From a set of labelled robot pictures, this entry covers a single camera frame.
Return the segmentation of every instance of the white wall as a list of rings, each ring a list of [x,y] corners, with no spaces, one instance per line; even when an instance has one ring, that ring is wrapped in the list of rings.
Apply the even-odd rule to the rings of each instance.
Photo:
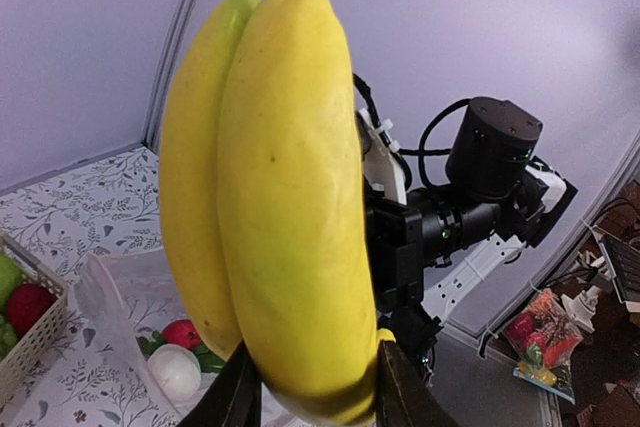
[[[185,48],[220,0],[198,0]],[[332,0],[354,69],[394,134],[415,146],[424,126],[466,96],[508,98],[544,123],[537,153],[580,189],[552,235],[500,269],[454,318],[482,329],[597,198],[640,128],[638,0]],[[459,118],[433,134],[452,143]],[[444,180],[436,163],[429,168]],[[428,272],[427,278],[445,272]]]
[[[141,139],[178,0],[0,0],[0,190]]]

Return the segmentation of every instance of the red fruit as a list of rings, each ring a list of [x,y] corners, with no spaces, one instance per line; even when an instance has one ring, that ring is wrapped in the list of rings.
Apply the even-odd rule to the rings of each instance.
[[[195,349],[202,340],[190,320],[176,320],[167,325],[162,331],[164,339],[169,344],[176,344],[187,350]]]
[[[530,312],[522,312],[518,315],[507,330],[505,335],[515,343],[519,344],[533,332],[533,316]]]
[[[522,345],[522,350],[527,350],[529,347],[534,345],[537,345],[543,354],[547,350],[547,338],[542,332],[532,332],[529,334],[527,340],[525,340]]]
[[[9,297],[7,321],[18,337],[23,337],[55,301],[53,294],[44,287],[23,284]]]
[[[547,369],[552,369],[559,361],[563,361],[564,357],[570,355],[580,342],[582,342],[582,336],[578,334],[551,344],[544,353],[544,364]]]

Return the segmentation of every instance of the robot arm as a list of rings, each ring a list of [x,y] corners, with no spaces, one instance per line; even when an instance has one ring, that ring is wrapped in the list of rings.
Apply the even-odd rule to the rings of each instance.
[[[367,104],[371,108],[371,99]],[[381,325],[415,359],[493,270],[542,242],[577,190],[532,157],[542,124],[511,102],[469,100],[447,161],[451,183],[410,192],[391,122],[374,124],[377,113],[366,109],[358,116],[367,146],[367,247],[377,307],[385,314]],[[424,285],[424,268],[448,267],[453,252],[476,244],[442,281]]]

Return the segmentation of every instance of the plastic bag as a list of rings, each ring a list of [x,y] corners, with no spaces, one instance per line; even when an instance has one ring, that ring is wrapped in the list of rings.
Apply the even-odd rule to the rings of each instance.
[[[164,250],[122,256],[88,254],[80,277],[74,286],[78,306],[97,335],[108,339],[113,350],[136,372],[149,397],[181,419],[202,398],[216,374],[203,374],[200,390],[188,401],[173,404],[147,367],[136,337],[186,317]],[[279,427],[309,425],[284,409],[264,387],[262,421]]]
[[[521,359],[513,375],[575,404],[571,354],[582,334],[550,289],[538,294],[504,334]]]

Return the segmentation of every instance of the patterned table surface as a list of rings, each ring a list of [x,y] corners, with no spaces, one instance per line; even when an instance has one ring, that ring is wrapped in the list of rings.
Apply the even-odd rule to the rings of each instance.
[[[136,253],[162,245],[157,173],[157,157],[136,148],[0,197],[0,225],[73,285],[87,252]],[[0,410],[0,427],[175,423],[100,343],[73,294],[66,331]]]

